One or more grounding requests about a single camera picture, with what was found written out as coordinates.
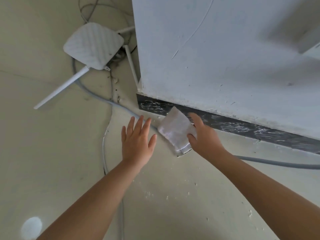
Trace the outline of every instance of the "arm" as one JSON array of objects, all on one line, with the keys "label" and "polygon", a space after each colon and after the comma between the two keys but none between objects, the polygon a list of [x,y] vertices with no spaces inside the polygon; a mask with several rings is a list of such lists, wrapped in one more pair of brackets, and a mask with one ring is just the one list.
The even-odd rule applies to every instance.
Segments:
[{"label": "arm", "polygon": [[148,143],[151,119],[142,127],[143,116],[134,128],[134,117],[128,128],[122,128],[122,161],[81,196],[38,240],[101,240],[132,180],[149,161],[156,145],[153,135]]},{"label": "arm", "polygon": [[320,236],[320,208],[227,152],[217,133],[190,114],[197,139],[189,142],[200,156],[220,170],[247,198],[281,240],[314,240]]}]

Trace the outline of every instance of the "forearm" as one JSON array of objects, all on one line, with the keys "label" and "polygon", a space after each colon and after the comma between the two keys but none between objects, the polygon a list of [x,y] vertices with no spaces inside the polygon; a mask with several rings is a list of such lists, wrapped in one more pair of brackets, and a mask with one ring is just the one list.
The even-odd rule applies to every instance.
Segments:
[{"label": "forearm", "polygon": [[247,198],[281,240],[320,236],[320,208],[222,150],[206,159]]},{"label": "forearm", "polygon": [[140,167],[122,161],[72,206],[38,238],[40,240],[101,240],[125,191]]}]

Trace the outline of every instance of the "hand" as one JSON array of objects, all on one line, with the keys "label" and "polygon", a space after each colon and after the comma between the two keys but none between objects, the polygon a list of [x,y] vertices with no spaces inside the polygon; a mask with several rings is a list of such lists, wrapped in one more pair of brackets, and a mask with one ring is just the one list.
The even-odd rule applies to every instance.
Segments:
[{"label": "hand", "polygon": [[138,119],[134,127],[134,117],[131,117],[128,128],[122,127],[122,159],[128,163],[133,163],[143,167],[153,154],[157,142],[157,135],[154,134],[148,143],[148,134],[151,124],[151,118],[148,118],[144,125],[143,115]]},{"label": "hand", "polygon": [[216,131],[203,124],[202,119],[195,113],[189,115],[197,131],[197,139],[191,134],[187,135],[192,149],[205,159],[225,151]]}]

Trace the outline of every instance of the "black strip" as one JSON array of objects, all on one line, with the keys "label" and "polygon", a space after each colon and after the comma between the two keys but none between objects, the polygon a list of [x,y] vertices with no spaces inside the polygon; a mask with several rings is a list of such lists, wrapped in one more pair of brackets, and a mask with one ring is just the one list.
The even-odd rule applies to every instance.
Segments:
[{"label": "black strip", "polygon": [[186,116],[188,116],[189,112],[196,113],[202,118],[206,125],[209,125],[214,129],[320,155],[319,140],[277,129],[271,129],[262,125],[252,124],[178,104],[173,104],[163,100],[143,96],[141,94],[137,94],[137,99],[139,109],[154,114],[166,116],[170,109],[175,106]]}]

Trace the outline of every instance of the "left hand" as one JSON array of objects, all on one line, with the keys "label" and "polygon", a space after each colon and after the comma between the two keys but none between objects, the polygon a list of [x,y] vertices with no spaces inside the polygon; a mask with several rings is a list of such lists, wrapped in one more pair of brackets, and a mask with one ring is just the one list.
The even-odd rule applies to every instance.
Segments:
[{"label": "left hand", "polygon": [[131,117],[128,128],[122,127],[122,159],[125,162],[143,167],[153,154],[157,142],[157,135],[154,134],[148,142],[148,134],[151,118],[148,118],[144,125],[143,115],[138,119],[134,127],[134,117]]}]

